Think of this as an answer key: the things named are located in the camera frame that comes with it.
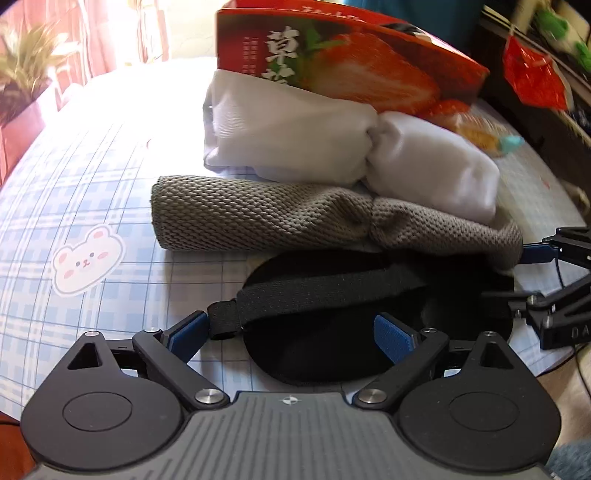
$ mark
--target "white cloth bag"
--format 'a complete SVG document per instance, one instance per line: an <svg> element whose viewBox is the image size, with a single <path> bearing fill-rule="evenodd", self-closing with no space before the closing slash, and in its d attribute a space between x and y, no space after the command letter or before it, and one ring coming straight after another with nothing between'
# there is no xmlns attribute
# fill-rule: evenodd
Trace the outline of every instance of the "white cloth bag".
<svg viewBox="0 0 591 480"><path fill-rule="evenodd" d="M495 216L499 168L469 141L425 120L382 113L366 184L375 193L474 222Z"/></svg>
<svg viewBox="0 0 591 480"><path fill-rule="evenodd" d="M269 180L341 186L365 176L368 129L378 117L371 105L226 70L216 71L210 95L206 165L247 166Z"/></svg>
<svg viewBox="0 0 591 480"><path fill-rule="evenodd" d="M474 222L495 216L499 169L470 142L398 112L217 70L204 104L207 166L351 186Z"/></svg>

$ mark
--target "snack package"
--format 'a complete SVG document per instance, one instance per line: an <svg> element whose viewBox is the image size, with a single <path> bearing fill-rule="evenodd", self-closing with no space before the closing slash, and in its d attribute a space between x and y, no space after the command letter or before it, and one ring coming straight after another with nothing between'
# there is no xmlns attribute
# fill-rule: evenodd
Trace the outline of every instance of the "snack package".
<svg viewBox="0 0 591 480"><path fill-rule="evenodd" d="M461 135L490 157L503 157L524 143L503 125L470 113L434 115L425 120Z"/></svg>
<svg viewBox="0 0 591 480"><path fill-rule="evenodd" d="M232 0L216 22L220 69L368 103L378 112L420 116L448 100L468 108L488 75L437 37L346 5Z"/></svg>
<svg viewBox="0 0 591 480"><path fill-rule="evenodd" d="M520 44L509 33L503 54L505 79L525 105L571 110L573 92L549 54Z"/></svg>

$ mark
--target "blue plaid sheet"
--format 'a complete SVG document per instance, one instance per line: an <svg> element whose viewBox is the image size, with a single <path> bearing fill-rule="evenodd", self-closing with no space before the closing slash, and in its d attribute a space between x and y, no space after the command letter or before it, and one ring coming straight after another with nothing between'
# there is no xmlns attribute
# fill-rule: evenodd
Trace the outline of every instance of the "blue plaid sheet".
<svg viewBox="0 0 591 480"><path fill-rule="evenodd" d="M165 329L240 289L256 259L165 251L151 226L151 186L162 174L256 178L244 168L217 173L203 168L201 107L214 68L212 59L195 59L93 79L37 138L0 190L0 411L19 418L83 332L100 330L116 339L146 327ZM535 240L556 226L582 224L532 149L524 147L520 157L510 155L499 166L501 203L511 203L511 195L527 197L518 208L509 205L518 221L529 225L526 237ZM540 190L535 182L542 177L554 191ZM90 290L58 295L51 283L53 254L78 244L99 224L109 225L125 243L121 263ZM555 272L543 269L520 273L524 287L557 288ZM568 266L563 271L565 280L580 275ZM514 348L534 372L561 358L560 353L544 360L535 336L519 329L525 333L514 336ZM230 397L238 390L293 390L261 372L240 339L206 344L190 365ZM332 388L352 394L365 383Z"/></svg>

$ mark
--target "black sleep mask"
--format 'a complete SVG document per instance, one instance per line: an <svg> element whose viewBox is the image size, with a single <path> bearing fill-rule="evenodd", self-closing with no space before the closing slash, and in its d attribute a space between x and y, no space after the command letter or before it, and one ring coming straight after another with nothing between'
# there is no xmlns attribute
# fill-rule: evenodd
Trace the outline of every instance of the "black sleep mask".
<svg viewBox="0 0 591 480"><path fill-rule="evenodd" d="M454 340L475 340L484 330L508 339L513 323L487 319L479 297L513 289L513 277L480 255L289 252L258 267L236 299L209 306L210 338L242 332L254 362L282 382L344 382L392 366L374 342L378 313Z"/></svg>

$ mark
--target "curtain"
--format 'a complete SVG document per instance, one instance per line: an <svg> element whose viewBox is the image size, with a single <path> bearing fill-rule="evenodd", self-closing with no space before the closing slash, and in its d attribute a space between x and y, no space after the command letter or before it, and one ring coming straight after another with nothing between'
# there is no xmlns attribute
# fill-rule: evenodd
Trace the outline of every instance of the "curtain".
<svg viewBox="0 0 591 480"><path fill-rule="evenodd" d="M80 44L80 53L71 56L67 69L57 73L60 90L64 92L72 83L85 85L90 78L126 64L168 60L165 12L158 7L158 1L129 0L129 3L125 0L19 0L0 21L17 31L23 25L31 28L55 23L57 32L68 33L69 41ZM125 16L122 14L133 12L132 8L137 14L127 23L122 22Z"/></svg>

